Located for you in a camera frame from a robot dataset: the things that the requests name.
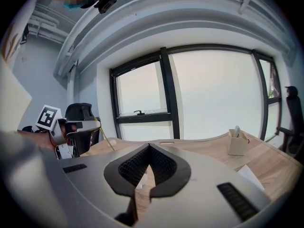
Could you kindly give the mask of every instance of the window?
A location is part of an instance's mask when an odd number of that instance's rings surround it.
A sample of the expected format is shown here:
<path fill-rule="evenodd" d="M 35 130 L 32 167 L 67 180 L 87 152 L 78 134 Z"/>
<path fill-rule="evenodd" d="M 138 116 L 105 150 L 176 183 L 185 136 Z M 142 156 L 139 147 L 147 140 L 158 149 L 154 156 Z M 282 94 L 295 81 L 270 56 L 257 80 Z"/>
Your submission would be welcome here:
<path fill-rule="evenodd" d="M 281 123 L 272 58 L 226 45 L 160 48 L 110 70 L 117 137 L 206 139 L 235 125 L 262 140 Z"/>

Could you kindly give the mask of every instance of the person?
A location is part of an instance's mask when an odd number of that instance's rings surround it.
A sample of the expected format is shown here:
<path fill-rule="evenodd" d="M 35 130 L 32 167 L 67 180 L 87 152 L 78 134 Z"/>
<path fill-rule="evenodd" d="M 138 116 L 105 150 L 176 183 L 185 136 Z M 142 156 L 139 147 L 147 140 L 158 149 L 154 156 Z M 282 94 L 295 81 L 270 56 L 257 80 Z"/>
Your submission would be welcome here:
<path fill-rule="evenodd" d="M 89 1 L 92 2 L 92 0 L 61 1 L 69 9 L 79 8 Z M 35 4 L 36 0 L 28 0 L 24 4 L 11 22 L 0 44 L 0 131 L 14 131 L 30 138 L 41 148 L 55 150 L 55 144 L 48 133 L 17 131 L 22 116 L 31 101 L 31 96 L 15 78 L 10 66 L 14 64 L 16 54 L 20 51 L 18 49 L 20 48 L 23 32 L 34 11 Z M 61 130 L 65 136 L 65 129 L 62 128 Z"/>

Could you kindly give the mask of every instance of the table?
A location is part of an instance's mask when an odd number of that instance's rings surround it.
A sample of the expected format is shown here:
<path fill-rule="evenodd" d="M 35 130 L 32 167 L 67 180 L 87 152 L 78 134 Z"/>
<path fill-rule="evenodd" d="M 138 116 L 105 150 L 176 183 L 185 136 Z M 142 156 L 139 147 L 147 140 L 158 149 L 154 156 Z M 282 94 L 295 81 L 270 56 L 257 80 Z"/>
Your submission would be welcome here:
<path fill-rule="evenodd" d="M 197 154 L 203 154 L 219 160 L 228 167 L 238 171 L 247 165 L 264 186 L 264 193 L 272 200 L 276 200 L 282 194 L 293 189 L 301 171 L 302 165 L 286 153 L 267 144 L 266 142 L 243 132 L 250 140 L 248 151 L 244 156 L 228 155 L 229 136 L 228 133 L 221 136 L 204 140 L 156 140 L 149 143 L 164 144 L 179 149 L 187 150 Z M 145 142 L 115 140 L 115 150 L 130 146 L 142 146 Z M 102 154 L 113 151 L 106 140 L 91 147 L 90 151 L 81 156 Z M 150 199 L 151 188 L 155 187 L 154 175 L 150 166 L 147 169 L 148 181 L 141 190 L 135 191 L 138 218 L 140 219 L 147 210 Z"/>

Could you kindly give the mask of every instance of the tissue box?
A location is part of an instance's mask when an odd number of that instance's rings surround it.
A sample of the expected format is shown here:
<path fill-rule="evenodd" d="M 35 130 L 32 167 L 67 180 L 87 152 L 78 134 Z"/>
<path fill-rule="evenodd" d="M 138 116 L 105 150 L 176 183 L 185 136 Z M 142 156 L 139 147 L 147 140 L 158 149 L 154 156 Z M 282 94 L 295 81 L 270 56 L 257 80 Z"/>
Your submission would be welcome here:
<path fill-rule="evenodd" d="M 248 148 L 248 139 L 240 132 L 239 137 L 232 137 L 234 135 L 234 129 L 229 129 L 230 144 L 228 147 L 229 155 L 244 155 Z"/>

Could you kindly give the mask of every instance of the window frame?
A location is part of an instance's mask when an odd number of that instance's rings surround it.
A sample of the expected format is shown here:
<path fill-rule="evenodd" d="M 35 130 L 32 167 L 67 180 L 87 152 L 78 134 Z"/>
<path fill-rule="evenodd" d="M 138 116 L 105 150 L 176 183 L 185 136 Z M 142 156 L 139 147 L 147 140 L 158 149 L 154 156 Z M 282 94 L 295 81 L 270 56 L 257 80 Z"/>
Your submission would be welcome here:
<path fill-rule="evenodd" d="M 245 54 L 252 55 L 255 60 L 261 90 L 262 90 L 262 125 L 260 128 L 259 138 L 261 140 L 265 139 L 265 134 L 267 130 L 267 122 L 268 122 L 268 106 L 270 104 L 279 103 L 279 116 L 277 126 L 281 126 L 282 119 L 282 94 L 281 94 L 281 85 L 279 80 L 279 75 L 276 69 L 275 61 L 272 57 L 269 57 L 261 52 L 257 52 L 255 50 L 250 50 L 242 47 L 230 46 L 230 45 L 222 45 L 222 44 L 195 44 L 195 45 L 186 45 L 172 48 L 160 48 L 160 50 L 149 53 L 147 55 L 138 57 L 134 60 L 126 62 L 116 68 L 110 69 L 110 94 L 111 94 L 111 103 L 112 103 L 112 111 L 113 111 L 113 119 L 114 125 L 116 129 L 116 134 L 118 138 L 122 138 L 121 130 L 119 124 L 123 123 L 151 123 L 151 122 L 167 122 L 172 121 L 173 126 L 173 136 L 174 139 L 180 139 L 180 124 L 179 124 L 179 115 L 178 115 L 178 106 L 176 99 L 175 86 L 173 81 L 173 75 L 171 70 L 171 65 L 169 61 L 169 54 L 186 52 L 186 51 L 195 51 L 195 50 L 224 50 L 224 51 L 234 51 L 241 52 Z M 264 72 L 259 60 L 264 60 L 270 63 L 271 70 L 272 68 L 275 70 L 276 80 L 278 82 L 279 87 L 279 97 L 268 98 L 266 80 L 264 76 Z M 116 78 L 130 72 L 131 70 L 143 67 L 147 64 L 153 62 L 160 62 L 161 65 L 161 74 L 164 84 L 165 97 L 166 97 L 166 105 L 167 105 L 167 113 L 157 113 L 157 114 L 146 114 L 146 115 L 135 115 L 135 116 L 119 116 L 119 103 L 118 103 L 118 94 L 117 94 L 117 84 Z M 274 136 L 269 138 L 267 141 L 270 141 L 273 137 L 278 135 L 278 131 L 274 133 Z"/>

